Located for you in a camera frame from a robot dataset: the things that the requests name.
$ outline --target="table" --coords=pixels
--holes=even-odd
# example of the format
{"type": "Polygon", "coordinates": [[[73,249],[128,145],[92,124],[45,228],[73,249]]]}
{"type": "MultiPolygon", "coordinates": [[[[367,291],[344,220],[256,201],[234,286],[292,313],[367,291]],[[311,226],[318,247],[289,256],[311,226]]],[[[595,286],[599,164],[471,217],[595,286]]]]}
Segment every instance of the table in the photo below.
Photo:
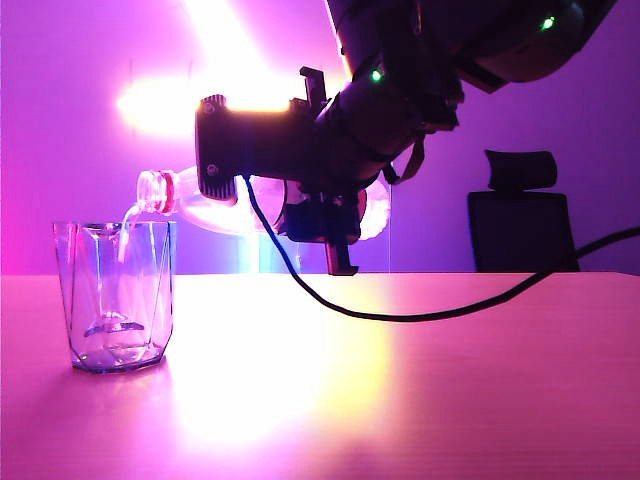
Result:
{"type": "MultiPolygon", "coordinates": [[[[305,277],[415,313],[522,274],[305,277]]],[[[2,479],[640,478],[640,277],[422,324],[282,274],[179,276],[158,366],[70,367],[57,278],[2,278],[2,479]]]]}

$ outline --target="black wire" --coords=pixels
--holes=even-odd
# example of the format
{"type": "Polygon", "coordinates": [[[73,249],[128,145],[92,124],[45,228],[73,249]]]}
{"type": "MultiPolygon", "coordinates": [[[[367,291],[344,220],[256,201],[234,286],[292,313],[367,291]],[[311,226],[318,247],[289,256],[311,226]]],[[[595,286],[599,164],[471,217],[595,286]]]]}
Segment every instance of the black wire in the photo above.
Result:
{"type": "Polygon", "coordinates": [[[316,292],[304,280],[302,280],[302,278],[300,278],[300,275],[298,275],[298,273],[296,272],[293,264],[291,263],[291,260],[289,259],[289,256],[287,255],[287,252],[285,251],[284,247],[278,240],[276,234],[271,228],[271,225],[269,224],[269,221],[264,216],[264,213],[262,212],[262,210],[260,209],[260,206],[258,205],[255,193],[253,191],[253,187],[251,186],[251,182],[249,181],[250,177],[244,176],[243,178],[245,183],[247,184],[247,191],[249,192],[249,201],[251,202],[251,206],[256,212],[256,215],[258,216],[258,218],[260,219],[262,226],[264,227],[267,234],[271,238],[271,241],[273,242],[276,249],[280,253],[280,256],[282,257],[282,260],[284,261],[287,267],[287,270],[289,271],[293,279],[296,281],[296,283],[300,285],[300,287],[302,287],[309,295],[311,295],[314,299],[316,299],[325,307],[330,308],[331,310],[334,310],[336,312],[342,313],[344,315],[348,315],[350,317],[362,318],[366,320],[381,320],[386,322],[407,322],[407,323],[430,322],[434,320],[443,320],[446,318],[461,317],[463,315],[469,315],[470,313],[479,312],[480,310],[486,310],[487,308],[495,307],[496,305],[500,305],[502,303],[508,302],[512,298],[520,295],[525,290],[531,288],[536,283],[541,282],[542,280],[544,280],[545,278],[547,278],[548,276],[556,272],[558,267],[563,265],[568,260],[573,260],[573,259],[577,260],[578,258],[584,257],[585,255],[595,252],[596,250],[606,247],[607,245],[611,245],[612,243],[616,243],[621,240],[625,240],[627,238],[640,236],[640,226],[627,228],[625,230],[614,232],[610,235],[607,235],[605,237],[602,237],[594,242],[591,242],[585,245],[584,247],[573,252],[573,254],[569,255],[567,258],[563,258],[552,268],[548,268],[541,272],[535,273],[530,277],[527,277],[525,280],[516,284],[514,287],[510,288],[509,290],[506,290],[503,293],[500,293],[494,297],[487,298],[485,300],[481,300],[476,303],[465,305],[463,307],[453,308],[450,310],[443,310],[439,312],[418,313],[413,315],[392,315],[392,314],[386,314],[386,313],[358,312],[358,311],[354,311],[354,310],[350,310],[348,308],[342,307],[340,305],[336,305],[324,299],[322,296],[320,296],[318,292],[316,292]]]}

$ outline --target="purple wall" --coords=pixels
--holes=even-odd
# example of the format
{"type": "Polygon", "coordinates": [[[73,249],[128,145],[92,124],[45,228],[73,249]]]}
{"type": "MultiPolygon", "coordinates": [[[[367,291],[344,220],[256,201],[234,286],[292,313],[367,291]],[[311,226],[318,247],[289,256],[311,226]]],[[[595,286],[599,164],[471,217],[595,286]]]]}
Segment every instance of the purple wall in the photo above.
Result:
{"type": "MultiPolygon", "coordinates": [[[[274,70],[295,77],[307,64],[341,73],[322,0],[304,11],[294,0],[233,4],[274,70]]],[[[568,195],[578,245],[640,223],[637,18],[640,4],[619,0],[584,50],[550,77],[491,96],[467,87],[461,126],[428,139],[417,178],[393,190],[391,229],[356,245],[354,263],[473,270],[466,194],[487,183],[484,148],[554,152],[555,190],[568,195]]],[[[2,2],[3,273],[54,273],[51,221],[117,220],[140,170],[193,163],[191,138],[149,137],[123,122],[116,101],[138,78],[186,75],[204,61],[178,0],[2,2]]],[[[242,240],[185,222],[179,240],[181,272],[242,264],[242,240]]],[[[302,247],[307,271],[323,265],[316,247],[302,247]]],[[[640,241],[628,240],[582,266],[640,274],[639,252],[640,241]]]]}

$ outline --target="bottle neck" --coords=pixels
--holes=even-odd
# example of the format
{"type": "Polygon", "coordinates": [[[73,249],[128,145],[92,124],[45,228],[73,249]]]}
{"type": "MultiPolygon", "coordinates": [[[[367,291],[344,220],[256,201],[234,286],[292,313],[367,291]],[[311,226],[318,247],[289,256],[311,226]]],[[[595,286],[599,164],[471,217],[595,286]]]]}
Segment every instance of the bottle neck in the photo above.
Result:
{"type": "Polygon", "coordinates": [[[136,203],[143,212],[171,214],[176,207],[176,179],[171,170],[145,170],[138,175],[136,203]]]}

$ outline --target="clear drinking glass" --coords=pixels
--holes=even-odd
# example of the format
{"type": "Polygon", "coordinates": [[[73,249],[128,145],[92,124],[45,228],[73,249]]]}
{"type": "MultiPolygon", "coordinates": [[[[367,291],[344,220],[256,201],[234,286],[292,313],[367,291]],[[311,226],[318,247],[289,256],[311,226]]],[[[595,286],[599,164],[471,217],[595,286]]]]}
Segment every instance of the clear drinking glass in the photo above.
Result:
{"type": "Polygon", "coordinates": [[[175,222],[53,224],[74,367],[158,363],[173,328],[175,222]]]}

